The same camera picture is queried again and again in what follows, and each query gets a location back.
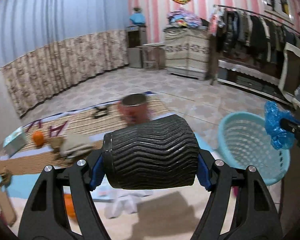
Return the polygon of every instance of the textured black surface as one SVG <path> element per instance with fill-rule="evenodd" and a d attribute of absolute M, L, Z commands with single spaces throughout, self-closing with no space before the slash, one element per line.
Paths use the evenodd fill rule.
<path fill-rule="evenodd" d="M 108 133 L 102 150 L 107 178 L 115 188 L 189 186 L 198 167 L 197 139 L 178 115 Z"/>

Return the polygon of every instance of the folded fabric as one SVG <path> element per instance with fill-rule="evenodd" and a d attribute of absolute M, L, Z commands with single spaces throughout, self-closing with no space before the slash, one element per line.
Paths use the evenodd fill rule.
<path fill-rule="evenodd" d="M 70 133 L 60 147 L 60 156 L 73 158 L 90 152 L 93 144 L 87 135 Z"/>

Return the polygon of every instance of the tissue box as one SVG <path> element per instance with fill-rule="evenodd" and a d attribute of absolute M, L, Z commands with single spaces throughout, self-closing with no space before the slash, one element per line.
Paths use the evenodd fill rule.
<path fill-rule="evenodd" d="M 7 136 L 3 141 L 3 150 L 9 157 L 14 155 L 18 150 L 26 145 L 27 137 L 22 127 L 16 129 L 12 134 Z"/>

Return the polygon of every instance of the curtain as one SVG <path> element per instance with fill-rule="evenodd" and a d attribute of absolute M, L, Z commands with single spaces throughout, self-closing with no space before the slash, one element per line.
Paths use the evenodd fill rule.
<path fill-rule="evenodd" d="M 1 0 L 0 67 L 17 113 L 127 61 L 127 0 Z"/>

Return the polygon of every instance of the light blue plastic basket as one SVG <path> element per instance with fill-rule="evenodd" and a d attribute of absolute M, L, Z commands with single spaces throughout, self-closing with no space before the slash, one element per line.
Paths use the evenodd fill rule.
<path fill-rule="evenodd" d="M 265 119 L 237 112 L 222 119 L 218 130 L 218 152 L 234 168 L 255 166 L 267 186 L 280 181 L 290 165 L 289 150 L 275 150 L 265 130 Z"/>

